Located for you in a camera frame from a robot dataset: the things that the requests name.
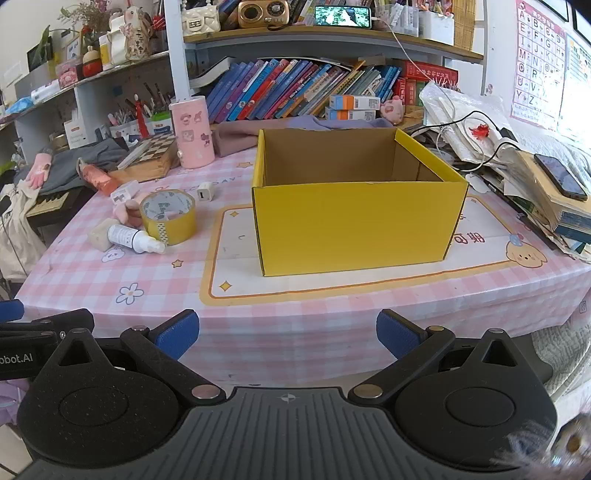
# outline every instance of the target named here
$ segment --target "packing tape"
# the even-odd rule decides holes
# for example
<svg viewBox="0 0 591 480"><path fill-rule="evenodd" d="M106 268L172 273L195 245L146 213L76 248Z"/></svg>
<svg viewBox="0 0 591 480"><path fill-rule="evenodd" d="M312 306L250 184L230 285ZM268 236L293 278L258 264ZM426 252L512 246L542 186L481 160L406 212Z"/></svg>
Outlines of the packing tape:
<svg viewBox="0 0 591 480"><path fill-rule="evenodd" d="M149 236L177 245L197 231L195 199L182 190L150 193L139 206Z"/></svg>

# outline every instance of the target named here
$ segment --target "yellow cardboard box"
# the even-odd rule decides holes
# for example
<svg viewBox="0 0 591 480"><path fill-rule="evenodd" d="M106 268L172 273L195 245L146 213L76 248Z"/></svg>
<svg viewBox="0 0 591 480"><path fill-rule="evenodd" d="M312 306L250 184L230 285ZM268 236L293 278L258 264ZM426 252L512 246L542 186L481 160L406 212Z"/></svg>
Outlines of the yellow cardboard box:
<svg viewBox="0 0 591 480"><path fill-rule="evenodd" d="M441 261L467 189L399 129L261 130L252 204L263 275Z"/></svg>

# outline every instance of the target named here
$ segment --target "pink tablecloth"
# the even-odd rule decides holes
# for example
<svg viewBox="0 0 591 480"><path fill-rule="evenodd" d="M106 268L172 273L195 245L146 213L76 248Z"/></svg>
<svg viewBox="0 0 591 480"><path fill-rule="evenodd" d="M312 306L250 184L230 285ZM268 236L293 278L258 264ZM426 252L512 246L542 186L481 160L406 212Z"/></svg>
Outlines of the pink tablecloth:
<svg viewBox="0 0 591 480"><path fill-rule="evenodd" d="M488 193L477 197L512 233L522 234L545 255L547 262L541 268L515 263L363 293L342 294L336 289L333 296L322 298L204 304L200 285L216 215L225 206L251 202L254 156L252 149L198 170L178 168L162 180L142 184L146 191L178 188L194 194L203 181L219 182L214 201L197 204L198 233L168 247L164 255L129 250L105 255L92 249L86 234L110 217L112 209L109 199L96 195L23 285L18 297L26 317L85 307L95 315L96 336L118 336L132 325L153 327L183 309L195 309L201 335L182 358L187 366L211 381L281 385L388 365L392 357L375 335L375 319L382 308L395 309L422 327L445 325L457 336L479 337L489 327L522 335L564 323L591 288L591 265L550 251L510 207Z"/></svg>

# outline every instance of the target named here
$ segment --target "shelf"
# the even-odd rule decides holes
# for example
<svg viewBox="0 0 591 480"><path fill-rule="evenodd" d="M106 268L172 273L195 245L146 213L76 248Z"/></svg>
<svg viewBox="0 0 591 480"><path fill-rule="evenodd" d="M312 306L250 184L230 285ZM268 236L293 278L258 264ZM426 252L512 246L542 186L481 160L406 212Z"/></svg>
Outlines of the shelf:
<svg viewBox="0 0 591 480"><path fill-rule="evenodd" d="M408 51L435 54L449 59L463 60L471 63L480 63L484 60L484 56L478 53L444 43L412 37L410 35L397 34L397 37ZM276 31L266 28L242 28L238 30L188 35L184 38L184 41L185 43L194 44L193 48L195 50L269 41L272 41L272 43L310 41L316 45L317 42L362 44L365 45L368 51L373 51L373 54L381 53L379 50L376 50L376 47L400 49L398 42L396 42L396 39L390 32L366 30L363 28L306 27L300 25L286 27Z"/></svg>
<svg viewBox="0 0 591 480"><path fill-rule="evenodd" d="M168 50L167 50L167 51L163 51L163 52L161 52L161 53L154 54L154 55L152 55L151 57L148 57L147 59L144 59L144 60L136 61L136 62L133 62L133 63L131 63L131 62L130 62L130 63L125 63L125 64L123 64L123 65L118 65L118 66L116 66L116 67L113 67L113 68L112 68L112 69L110 69L110 70L107 70L107 71L105 71L105 72L100 72L100 73L97 73L97 74L96 74L96 75L94 75L93 77L90 77L90 78L87 78L87 79L80 80L79 82L76 82L76 83L74 83L73 85L70 85L70 86L68 86L68 87L66 87L66 88L64 88L64 89L62 89L62 90L60 90L60 91L59 91L59 92L57 92L55 95L52 95L52 96L50 96L50 97L48 97L48 98L44 99L44 100L43 100L41 103L38 103L38 104L36 104L36 105L33 105L32 107L28 108L27 110L25 110L24 112L22 112L21 114L19 114L19 115L18 115L17 117L15 117L14 119L12 119L12 120L10 120L10 121L8 121L8 122L6 122L6 123L2 123L2 122L0 121L0 129L2 129L2 128L4 128L4 127L7 127L7 126L8 126L8 125L10 125L11 123L13 123L15 120L19 120L20 118L22 118L22 117L24 117L24 116L28 115L29 113L31 113L31 112L34 112L34 111L35 111L35 110L37 110L38 108L40 108L40 107L42 107L43 105L45 105L47 102L50 102L50 101L51 101L51 100L53 100L54 98L57 98L57 97L59 97L60 95L63 95L64 93L67 93L67 92L69 92L69 91L73 90L73 89L74 89L74 88L76 88L76 87L79 87L79 86L81 86L81 85L85 85L85 84L87 84L87 83L90 83L90 82L95 82L96 80L99 80L99 79L101 79L101 78L104 78L104 77L107 77L107 76L113 75L113 74L115 74L115 73L119 73L119 72L121 72L121 71L123 71L123 70L127 70L127 69L130 69L130 68L137 67L137 66L139 66L139 65L143 65L144 63L149 63L149 62L151 62L151 61L156 61L156 60L164 59L164 58L167 58L167 57L168 57Z"/></svg>

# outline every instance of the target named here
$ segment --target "pink cylindrical container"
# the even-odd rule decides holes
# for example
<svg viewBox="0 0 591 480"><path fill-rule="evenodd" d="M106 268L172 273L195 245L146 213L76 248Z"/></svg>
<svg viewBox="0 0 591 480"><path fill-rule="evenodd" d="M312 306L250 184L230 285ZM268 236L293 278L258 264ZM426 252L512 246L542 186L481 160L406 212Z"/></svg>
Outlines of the pink cylindrical container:
<svg viewBox="0 0 591 480"><path fill-rule="evenodd" d="M204 96L170 104L178 156L184 168L209 165L214 159L212 131Z"/></svg>

